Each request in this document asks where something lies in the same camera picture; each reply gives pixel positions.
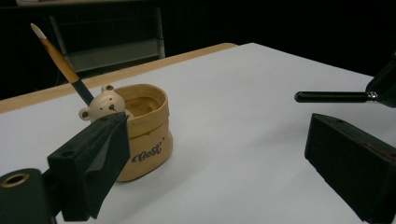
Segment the paintbrush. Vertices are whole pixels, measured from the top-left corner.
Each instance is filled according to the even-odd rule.
[[[72,84],[74,89],[77,91],[79,96],[85,102],[85,104],[90,105],[93,100],[93,96],[84,83],[81,81],[79,76],[76,74],[74,69],[70,66],[70,63],[66,60],[66,58],[62,55],[62,53],[53,46],[44,33],[33,23],[30,23],[33,31],[40,39],[41,43],[44,45],[47,53],[51,57],[51,59],[55,62],[56,66],[58,66],[59,70],[61,70],[62,74],[66,77],[66,79]]]

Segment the table surface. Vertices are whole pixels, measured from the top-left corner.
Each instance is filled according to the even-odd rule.
[[[174,136],[166,163],[116,183],[98,219],[86,223],[361,223],[304,158],[310,118],[343,119],[395,146],[394,111],[380,104],[298,104],[294,93],[363,91],[371,77],[254,43],[225,46],[86,80],[93,95],[106,82],[165,90]],[[88,126],[78,117],[85,106],[78,95],[66,86],[57,90],[50,98],[33,93],[28,104],[0,114],[3,174],[44,172],[47,156]],[[57,220],[64,223],[62,215]]]

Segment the pen holder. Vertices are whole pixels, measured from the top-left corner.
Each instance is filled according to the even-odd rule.
[[[131,158],[117,179],[130,181],[153,171],[172,154],[168,97],[165,91],[149,84],[130,85],[114,91],[134,115],[127,120]]]

